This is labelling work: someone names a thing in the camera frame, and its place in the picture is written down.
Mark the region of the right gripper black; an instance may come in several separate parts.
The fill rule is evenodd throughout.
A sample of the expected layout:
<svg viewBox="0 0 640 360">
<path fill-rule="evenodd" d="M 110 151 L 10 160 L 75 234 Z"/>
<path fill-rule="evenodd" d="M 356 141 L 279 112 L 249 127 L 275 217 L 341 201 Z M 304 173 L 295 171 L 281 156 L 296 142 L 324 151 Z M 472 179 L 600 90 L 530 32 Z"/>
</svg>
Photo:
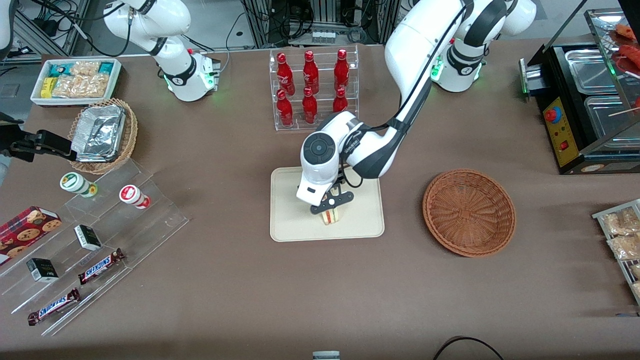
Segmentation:
<svg viewBox="0 0 640 360">
<path fill-rule="evenodd" d="M 8 158 L 33 162 L 35 153 L 57 157 L 76 157 L 73 142 L 48 130 L 39 130 L 32 135 L 22 129 L 25 121 L 15 119 L 4 112 L 0 114 L 0 152 Z"/>
</svg>

